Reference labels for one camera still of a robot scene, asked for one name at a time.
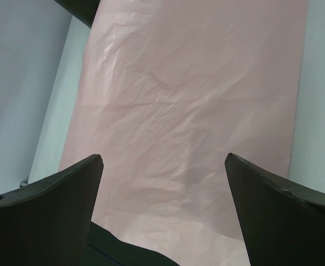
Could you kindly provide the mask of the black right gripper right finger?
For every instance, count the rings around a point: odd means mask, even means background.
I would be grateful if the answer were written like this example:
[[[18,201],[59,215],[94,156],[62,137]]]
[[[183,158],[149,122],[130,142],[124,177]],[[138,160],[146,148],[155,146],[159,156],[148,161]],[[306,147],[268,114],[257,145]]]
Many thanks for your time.
[[[225,169],[251,265],[325,265],[325,193],[232,153]]]

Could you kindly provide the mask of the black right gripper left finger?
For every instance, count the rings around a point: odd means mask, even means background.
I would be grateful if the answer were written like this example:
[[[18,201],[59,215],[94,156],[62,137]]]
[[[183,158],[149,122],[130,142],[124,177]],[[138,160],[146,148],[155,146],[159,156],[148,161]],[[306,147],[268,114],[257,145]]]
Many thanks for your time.
[[[103,168],[90,155],[0,194],[0,265],[80,265]]]

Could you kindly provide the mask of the pink wrapping paper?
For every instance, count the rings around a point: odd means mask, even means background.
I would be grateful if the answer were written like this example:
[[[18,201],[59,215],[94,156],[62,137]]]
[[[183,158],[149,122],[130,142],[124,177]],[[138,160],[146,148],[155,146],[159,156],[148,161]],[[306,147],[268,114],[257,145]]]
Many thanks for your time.
[[[285,176],[307,1],[101,1],[61,168],[99,154],[94,223],[179,265],[248,265],[230,152]]]

